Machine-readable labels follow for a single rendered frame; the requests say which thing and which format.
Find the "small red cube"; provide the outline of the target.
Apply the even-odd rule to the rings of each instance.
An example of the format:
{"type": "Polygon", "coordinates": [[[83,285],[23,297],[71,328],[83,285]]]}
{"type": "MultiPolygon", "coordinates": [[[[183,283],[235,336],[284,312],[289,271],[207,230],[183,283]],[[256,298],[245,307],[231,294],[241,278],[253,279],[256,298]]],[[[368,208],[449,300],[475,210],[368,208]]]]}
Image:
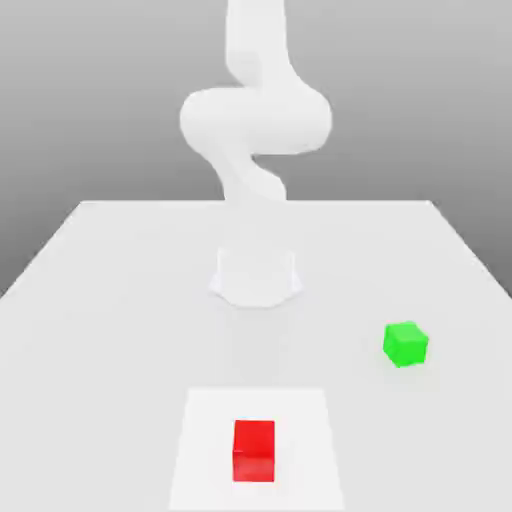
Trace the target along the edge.
{"type": "Polygon", "coordinates": [[[232,447],[234,482],[275,481],[275,422],[242,420],[234,423],[232,447]]]}

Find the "small green cube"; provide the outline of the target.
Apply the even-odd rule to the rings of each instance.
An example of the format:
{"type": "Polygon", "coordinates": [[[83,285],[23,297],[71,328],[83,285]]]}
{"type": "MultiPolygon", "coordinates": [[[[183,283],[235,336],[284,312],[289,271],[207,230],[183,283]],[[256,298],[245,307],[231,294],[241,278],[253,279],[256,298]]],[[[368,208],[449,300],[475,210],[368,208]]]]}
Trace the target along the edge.
{"type": "Polygon", "coordinates": [[[383,351],[398,368],[423,364],[427,355],[428,335],[412,321],[387,324],[383,351]]]}

